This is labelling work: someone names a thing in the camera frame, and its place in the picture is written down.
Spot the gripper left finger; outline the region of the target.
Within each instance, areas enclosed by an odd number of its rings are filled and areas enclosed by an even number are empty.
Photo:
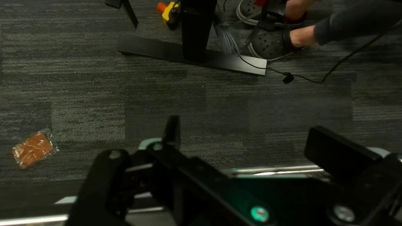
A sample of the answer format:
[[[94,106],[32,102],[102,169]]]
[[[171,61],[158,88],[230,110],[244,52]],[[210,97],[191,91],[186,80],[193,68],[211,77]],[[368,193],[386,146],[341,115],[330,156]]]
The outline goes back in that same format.
[[[273,226],[273,213],[233,178],[180,153],[180,117],[168,118],[161,141],[129,155],[98,154],[65,226],[133,226],[126,222],[138,193],[150,192],[176,226]]]

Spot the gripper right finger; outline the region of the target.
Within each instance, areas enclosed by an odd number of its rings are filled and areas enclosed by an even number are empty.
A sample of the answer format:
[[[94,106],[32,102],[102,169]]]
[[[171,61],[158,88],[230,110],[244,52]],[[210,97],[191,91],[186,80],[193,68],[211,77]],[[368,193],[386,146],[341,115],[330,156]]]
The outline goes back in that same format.
[[[308,160],[338,184],[327,215],[336,226],[402,226],[402,156],[381,156],[322,126],[309,130]]]

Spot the brown snack in clear wrapper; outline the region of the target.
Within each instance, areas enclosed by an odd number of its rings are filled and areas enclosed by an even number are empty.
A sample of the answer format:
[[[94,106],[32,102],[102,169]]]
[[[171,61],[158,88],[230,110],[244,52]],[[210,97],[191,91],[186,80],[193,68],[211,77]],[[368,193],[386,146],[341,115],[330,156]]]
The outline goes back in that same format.
[[[16,144],[12,148],[12,155],[17,165],[26,169],[58,151],[59,147],[54,140],[52,131],[46,128]]]

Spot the person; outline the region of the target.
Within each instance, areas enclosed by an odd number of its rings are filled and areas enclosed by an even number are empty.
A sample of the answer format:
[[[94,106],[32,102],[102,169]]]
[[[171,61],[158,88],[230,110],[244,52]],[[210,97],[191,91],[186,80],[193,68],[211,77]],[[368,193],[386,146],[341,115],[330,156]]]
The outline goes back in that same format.
[[[402,1],[352,0],[345,9],[303,27],[308,9],[321,0],[285,0],[284,28],[263,31],[251,40],[253,57],[278,60],[314,44],[377,35],[402,20]]]

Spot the black bar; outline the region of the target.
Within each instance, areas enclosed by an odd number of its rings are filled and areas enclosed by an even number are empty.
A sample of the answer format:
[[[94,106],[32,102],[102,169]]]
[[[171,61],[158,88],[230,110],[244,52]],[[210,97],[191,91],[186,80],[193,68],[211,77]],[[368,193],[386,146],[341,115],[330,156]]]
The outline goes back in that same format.
[[[104,3],[106,6],[109,6],[111,8],[115,8],[115,9],[123,8],[126,15],[129,18],[129,20],[131,21],[134,29],[135,30],[137,29],[139,22],[138,22],[135,12],[132,9],[132,6],[131,6],[129,0],[104,0]]]

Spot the black desk leg with foot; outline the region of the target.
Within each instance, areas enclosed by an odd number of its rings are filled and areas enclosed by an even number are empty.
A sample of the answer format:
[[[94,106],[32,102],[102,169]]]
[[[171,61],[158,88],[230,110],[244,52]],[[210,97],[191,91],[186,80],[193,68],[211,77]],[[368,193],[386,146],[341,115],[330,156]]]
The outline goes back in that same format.
[[[182,43],[124,35],[119,39],[118,52],[265,76],[266,60],[207,49],[217,0],[180,0],[172,6],[182,23]]]

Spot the yellow and orange clamp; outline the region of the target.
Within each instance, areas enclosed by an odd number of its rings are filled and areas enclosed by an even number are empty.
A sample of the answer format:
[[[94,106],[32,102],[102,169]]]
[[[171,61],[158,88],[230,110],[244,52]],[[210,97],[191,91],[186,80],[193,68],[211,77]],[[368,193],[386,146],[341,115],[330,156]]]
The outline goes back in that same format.
[[[181,0],[176,0],[165,4],[164,2],[159,2],[156,10],[161,14],[163,24],[167,26],[170,30],[175,30],[182,20],[182,12],[180,6]]]

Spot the silver metal rail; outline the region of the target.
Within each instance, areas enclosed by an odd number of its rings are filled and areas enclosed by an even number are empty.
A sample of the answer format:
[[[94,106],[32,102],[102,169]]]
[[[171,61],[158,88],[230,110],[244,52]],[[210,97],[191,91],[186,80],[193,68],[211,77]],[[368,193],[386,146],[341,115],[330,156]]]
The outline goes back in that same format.
[[[290,174],[317,174],[325,171],[317,165],[296,165],[296,166],[257,166],[247,168],[232,168],[223,169],[222,173],[230,176],[240,175],[256,175],[256,176],[271,176],[271,175],[290,175]]]

